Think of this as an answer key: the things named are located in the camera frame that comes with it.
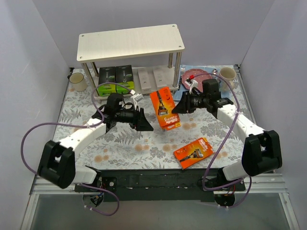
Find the orange Gillette razor box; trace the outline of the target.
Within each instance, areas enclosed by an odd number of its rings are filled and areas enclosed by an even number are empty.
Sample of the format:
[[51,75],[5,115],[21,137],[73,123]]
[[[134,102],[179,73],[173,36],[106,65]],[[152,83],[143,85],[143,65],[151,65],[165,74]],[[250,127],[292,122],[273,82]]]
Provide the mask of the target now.
[[213,148],[206,138],[199,138],[174,151],[174,157],[183,170],[213,155]]
[[168,131],[181,126],[179,115],[172,113],[175,103],[168,87],[152,92],[150,98],[161,129]]

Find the white cosmetic box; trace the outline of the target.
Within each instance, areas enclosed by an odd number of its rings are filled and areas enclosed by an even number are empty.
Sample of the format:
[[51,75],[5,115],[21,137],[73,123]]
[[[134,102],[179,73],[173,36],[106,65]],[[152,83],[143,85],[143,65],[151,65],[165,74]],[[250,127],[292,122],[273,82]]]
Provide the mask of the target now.
[[144,92],[149,92],[151,90],[151,84],[146,68],[138,69],[138,76],[140,80],[141,89]]
[[153,67],[153,75],[155,78],[157,89],[167,86],[163,69],[160,66]]

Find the green black razor box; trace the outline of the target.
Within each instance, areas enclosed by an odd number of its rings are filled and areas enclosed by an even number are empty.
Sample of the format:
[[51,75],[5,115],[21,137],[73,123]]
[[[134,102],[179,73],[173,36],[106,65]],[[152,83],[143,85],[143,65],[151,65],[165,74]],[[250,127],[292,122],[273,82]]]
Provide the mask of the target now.
[[134,77],[132,72],[131,65],[124,65],[124,66],[116,66],[116,83],[124,86],[120,87],[116,85],[116,92],[121,94],[127,94],[129,91],[126,89],[134,90]]
[[116,85],[109,84],[116,82],[116,68],[115,67],[101,67],[99,68],[98,84],[100,86],[97,91],[100,96],[107,96],[111,93],[117,92]]

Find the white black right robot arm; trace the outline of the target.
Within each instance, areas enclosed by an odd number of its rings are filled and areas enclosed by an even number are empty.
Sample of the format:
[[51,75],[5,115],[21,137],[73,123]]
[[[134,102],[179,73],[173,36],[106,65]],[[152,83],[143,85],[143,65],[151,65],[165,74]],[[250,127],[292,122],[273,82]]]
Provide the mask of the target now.
[[241,114],[238,102],[234,103],[221,96],[216,79],[203,80],[202,88],[203,92],[199,94],[183,92],[172,112],[188,114],[198,108],[205,108],[227,125],[229,132],[234,132],[244,144],[241,160],[218,170],[215,187],[208,187],[203,179],[203,189],[226,191],[246,177],[251,178],[281,168],[282,155],[277,132],[266,131]]

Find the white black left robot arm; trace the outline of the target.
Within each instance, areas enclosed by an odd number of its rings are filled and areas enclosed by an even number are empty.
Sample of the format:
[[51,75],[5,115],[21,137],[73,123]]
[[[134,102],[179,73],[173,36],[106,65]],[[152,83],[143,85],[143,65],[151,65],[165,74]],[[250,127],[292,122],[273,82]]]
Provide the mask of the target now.
[[143,108],[133,105],[127,109],[123,95],[112,93],[84,128],[58,142],[50,140],[45,144],[38,175],[62,189],[71,184],[85,184],[90,191],[98,191],[102,186],[101,178],[97,177],[98,171],[89,166],[77,166],[75,157],[117,123],[127,123],[136,131],[153,131]]

